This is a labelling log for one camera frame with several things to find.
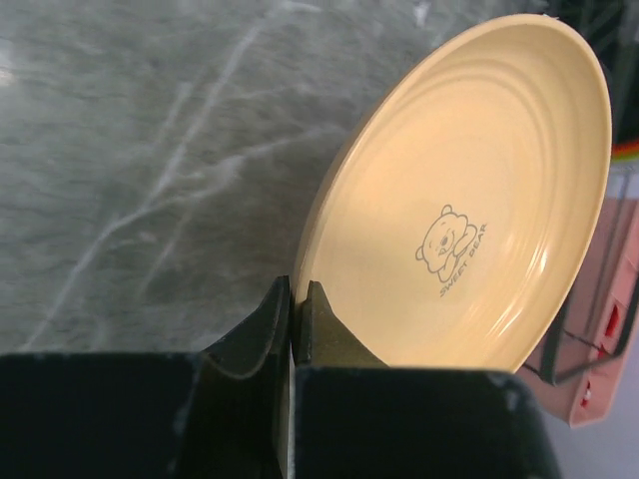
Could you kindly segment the beige plate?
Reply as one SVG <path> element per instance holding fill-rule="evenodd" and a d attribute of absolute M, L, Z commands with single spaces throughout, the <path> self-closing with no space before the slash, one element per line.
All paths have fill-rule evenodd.
<path fill-rule="evenodd" d="M 312 206 L 296 308 L 319 285 L 390 366 L 516 371 L 559 311 L 605 197 L 611 106 L 569 25 L 516 14 L 415 66 Z"/>

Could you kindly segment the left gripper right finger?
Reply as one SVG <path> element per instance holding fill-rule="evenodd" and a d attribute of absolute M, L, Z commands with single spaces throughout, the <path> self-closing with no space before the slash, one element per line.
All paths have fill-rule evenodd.
<path fill-rule="evenodd" d="M 299 478 L 557 478 L 535 398 L 496 371 L 391 368 L 309 284 L 294 324 Z"/>

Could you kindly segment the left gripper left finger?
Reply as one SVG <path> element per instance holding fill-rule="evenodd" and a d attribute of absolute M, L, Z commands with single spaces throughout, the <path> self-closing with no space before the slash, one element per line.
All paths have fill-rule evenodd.
<path fill-rule="evenodd" d="M 5 478 L 282 478 L 289 280 L 200 352 L 8 354 Z"/>

